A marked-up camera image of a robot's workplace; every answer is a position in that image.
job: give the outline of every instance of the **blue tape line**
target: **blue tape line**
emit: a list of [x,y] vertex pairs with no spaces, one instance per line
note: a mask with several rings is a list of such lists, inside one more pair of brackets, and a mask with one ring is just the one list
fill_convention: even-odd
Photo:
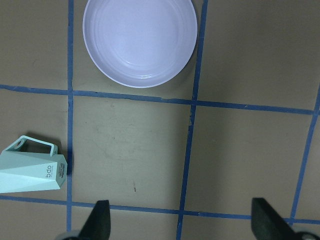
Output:
[[[8,196],[8,195],[0,195],[0,200],[25,202],[25,203],[36,203],[36,204],[52,204],[52,205],[62,205],[62,206],[69,204],[67,201],[61,201],[61,200],[41,199],[41,198],[21,197],[21,196]],[[71,203],[71,205],[74,207],[93,208],[95,206],[95,203],[74,201]],[[121,205],[110,205],[110,209],[123,210],[123,211],[133,211],[133,212],[145,212],[145,213],[176,214],[176,215],[178,215],[180,213],[179,210],[175,210],[175,209],[137,207],[137,206],[121,206]],[[183,214],[188,215],[188,216],[207,217],[207,218],[242,219],[242,220],[250,220],[251,219],[250,215],[214,213],[214,212],[183,211]],[[314,219],[284,218],[284,220],[287,221],[288,223],[294,223],[294,224],[320,225],[320,220],[314,220]]]
[[138,206],[120,206],[110,205],[112,210],[123,210],[133,212],[145,212],[145,213],[160,213],[160,214],[178,214],[178,210],[174,209],[162,209],[162,208],[151,208],[151,207],[138,207]]
[[67,82],[68,82],[68,120],[67,120],[67,190],[66,190],[66,230],[72,229],[72,168],[73,168],[73,45],[74,45],[74,1],[68,0],[68,39],[67,39]]
[[253,111],[269,111],[279,113],[290,113],[290,114],[304,114],[312,115],[313,110],[291,108],[291,107],[280,107],[280,106],[264,106],[264,105],[250,105],[240,103],[227,103],[227,102],[214,102],[214,101],[197,101],[197,106],[214,107],[214,108],[225,108],[225,109],[241,109],[241,110],[253,110]]
[[315,225],[320,225],[320,220],[294,219],[293,223],[295,223],[295,224],[315,224]]
[[110,98],[110,99],[128,99],[134,101],[144,101],[144,102],[155,102],[155,103],[169,103],[169,104],[185,104],[190,105],[191,100],[185,99],[165,99],[157,96],[142,96],[142,95],[131,95],[131,94],[122,94],[122,93],[110,93],[110,92],[96,92],[96,91],[81,91],[74,90],[74,96],[86,96],[86,97],[95,97],[95,98]]
[[[196,65],[195,65],[194,81],[193,81],[193,91],[192,91],[192,103],[195,103],[198,100],[202,54],[203,54],[205,31],[206,31],[207,9],[208,9],[208,0],[204,0],[203,4],[202,4],[202,10],[201,10],[199,40],[198,40]],[[183,167],[179,215],[178,215],[178,221],[177,221],[177,227],[176,227],[176,237],[175,237],[176,240],[180,240],[181,235],[182,235],[182,226],[183,226],[184,210],[185,210],[185,204],[186,204],[186,194],[187,194],[187,184],[188,184],[188,176],[189,176],[192,139],[193,139],[193,134],[194,134],[194,124],[195,124],[195,119],[196,119],[196,109],[197,109],[197,106],[195,104],[192,104],[191,110],[190,110],[190,113],[191,113],[190,114],[190,126],[188,128],[188,136],[187,136],[186,148],[185,148],[185,159],[184,159],[184,167]]]
[[[31,87],[10,86],[10,85],[3,85],[3,84],[0,84],[0,89],[6,89],[6,90],[21,92],[21,93],[33,93],[33,94],[68,95],[68,93],[69,93],[68,90],[31,88]],[[213,107],[213,108],[240,109],[240,110],[252,110],[252,111],[268,111],[268,112],[303,114],[303,115],[312,115],[314,113],[313,110],[292,108],[292,107],[250,105],[250,104],[241,104],[241,103],[187,100],[187,99],[178,99],[178,98],[166,99],[166,98],[161,98],[161,97],[157,97],[157,96],[143,96],[143,95],[131,95],[131,94],[96,92],[96,91],[74,90],[73,95],[74,96],[83,96],[83,97],[94,97],[94,98],[128,99],[128,100],[133,100],[133,101],[168,103],[168,104],[183,104],[183,105],[197,105],[197,106]]]
[[179,205],[180,207],[179,207],[179,215],[178,215],[178,222],[177,222],[177,228],[176,228],[176,240],[180,240],[181,234],[182,234],[182,224],[183,224],[184,210],[185,210],[185,204],[186,204],[187,184],[188,184],[188,176],[189,176],[191,147],[192,147],[192,140],[193,140],[193,134],[194,134],[196,108],[197,107],[195,105],[191,105],[190,125],[188,127],[188,135],[187,135],[186,148],[185,148],[185,159],[184,159],[182,187],[181,187],[181,196],[180,196],[180,205]]
[[93,208],[95,206],[95,203],[73,201],[72,206],[83,207],[83,208]]
[[304,180],[304,176],[305,176],[305,172],[306,172],[306,167],[307,167],[307,162],[308,162],[308,156],[309,156],[309,152],[310,152],[311,141],[312,141],[312,137],[314,135],[317,119],[319,116],[319,108],[320,108],[320,86],[318,88],[318,93],[317,93],[317,97],[316,97],[316,101],[315,101],[315,105],[314,105],[313,116],[312,116],[312,120],[310,123],[308,135],[306,138],[306,143],[305,143],[305,148],[304,148],[304,152],[303,152],[298,182],[296,184],[296,189],[295,189],[295,194],[294,194],[294,199],[293,199],[293,204],[292,204],[292,209],[291,209],[291,215],[290,215],[291,219],[294,219],[296,217],[301,188],[302,188],[302,184],[303,184],[303,180]]
[[66,205],[66,201],[61,200],[51,200],[51,199],[41,199],[32,197],[21,197],[21,196],[6,196],[0,195],[0,200],[10,200],[16,202],[27,202],[27,203],[37,203],[37,204],[54,204],[54,205]]
[[6,89],[14,92],[30,93],[30,94],[68,95],[67,90],[34,88],[34,87],[25,87],[25,86],[10,86],[10,85],[4,85],[4,84],[0,84],[0,89]]
[[200,80],[201,63],[202,63],[202,53],[203,53],[203,49],[204,49],[205,31],[206,31],[207,8],[208,8],[208,0],[204,0],[203,5],[202,5],[202,10],[201,10],[201,20],[200,20],[200,29],[199,29],[198,48],[197,48],[197,53],[196,53],[196,64],[195,64],[192,100],[198,99],[199,80]]
[[212,213],[212,212],[198,212],[198,211],[184,211],[184,215],[207,217],[207,218],[220,218],[220,219],[245,219],[250,220],[250,215],[240,214],[226,214],[226,213]]

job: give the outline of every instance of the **light green mug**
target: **light green mug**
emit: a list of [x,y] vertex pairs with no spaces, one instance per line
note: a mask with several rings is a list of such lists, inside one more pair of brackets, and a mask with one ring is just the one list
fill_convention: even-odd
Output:
[[[27,140],[51,146],[50,153],[21,152]],[[21,136],[0,154],[0,193],[60,189],[67,161],[52,143]]]

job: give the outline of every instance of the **brown floor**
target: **brown floor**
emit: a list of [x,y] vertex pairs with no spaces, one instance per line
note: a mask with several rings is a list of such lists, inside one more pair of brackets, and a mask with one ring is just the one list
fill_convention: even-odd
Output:
[[[88,55],[86,3],[74,1],[74,91],[192,99],[201,44],[169,82],[122,86]],[[0,16],[0,150],[27,134],[67,156],[68,1],[2,0]],[[320,235],[320,1],[208,0],[205,23],[181,239],[253,240],[252,197]],[[102,199],[115,208],[110,239],[176,239],[191,106],[120,98],[75,94],[72,186],[0,195],[2,239],[80,229],[92,210],[80,203]]]

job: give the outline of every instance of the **white bowl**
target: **white bowl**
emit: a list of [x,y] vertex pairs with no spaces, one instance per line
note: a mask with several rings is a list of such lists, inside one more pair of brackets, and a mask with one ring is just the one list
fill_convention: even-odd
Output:
[[133,88],[176,76],[189,61],[198,32],[191,0],[89,0],[82,27],[95,65]]

